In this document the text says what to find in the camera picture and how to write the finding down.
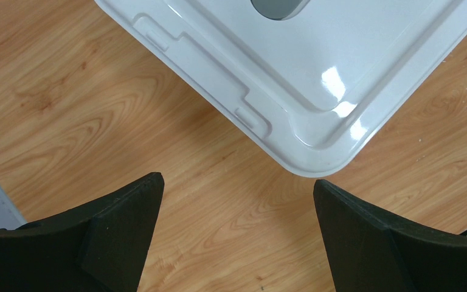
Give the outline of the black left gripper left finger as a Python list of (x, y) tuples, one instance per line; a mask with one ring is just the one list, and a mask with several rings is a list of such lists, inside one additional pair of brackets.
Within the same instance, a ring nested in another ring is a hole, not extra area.
[(136, 291), (164, 192), (149, 173), (103, 197), (0, 229), (0, 291)]

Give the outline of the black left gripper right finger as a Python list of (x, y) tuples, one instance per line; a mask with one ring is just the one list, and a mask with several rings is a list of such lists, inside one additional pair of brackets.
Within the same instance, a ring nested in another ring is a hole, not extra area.
[(325, 179), (313, 191), (337, 291), (467, 291), (467, 237), (416, 223)]

